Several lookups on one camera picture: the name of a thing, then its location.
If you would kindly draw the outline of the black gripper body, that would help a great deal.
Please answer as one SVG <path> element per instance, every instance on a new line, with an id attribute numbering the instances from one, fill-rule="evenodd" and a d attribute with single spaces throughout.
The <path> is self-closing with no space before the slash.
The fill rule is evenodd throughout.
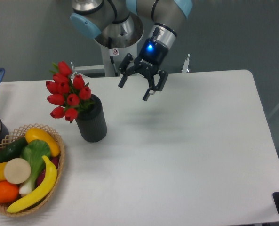
<path id="1" fill-rule="evenodd" d="M 152 38 L 146 39 L 139 55 L 134 59 L 135 72 L 141 75 L 146 74 L 149 69 L 150 73 L 154 75 L 155 85 L 159 81 L 157 72 L 168 53 L 168 48 Z"/>

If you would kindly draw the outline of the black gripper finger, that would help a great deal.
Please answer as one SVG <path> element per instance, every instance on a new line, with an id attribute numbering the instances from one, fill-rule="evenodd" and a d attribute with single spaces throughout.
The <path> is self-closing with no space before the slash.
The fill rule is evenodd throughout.
<path id="1" fill-rule="evenodd" d="M 129 66 L 133 61 L 133 56 L 130 53 L 127 53 L 119 65 L 120 74 L 122 75 L 118 84 L 120 88 L 123 88 L 128 76 L 135 74 L 135 66 Z"/>
<path id="2" fill-rule="evenodd" d="M 147 91 L 146 91 L 146 93 L 143 97 L 144 101 L 147 101 L 149 96 L 151 94 L 154 94 L 156 91 L 162 91 L 163 90 L 163 87 L 164 87 L 164 85 L 167 81 L 167 78 L 168 78 L 168 72 L 166 72 L 164 70 L 159 70 L 157 72 L 157 75 L 159 75 L 159 81 L 155 85 L 154 75 L 152 75 L 150 73 L 149 69 L 146 70 L 146 74 L 144 75 L 144 78 L 147 79 L 149 87 L 148 87 L 148 89 L 147 89 Z"/>

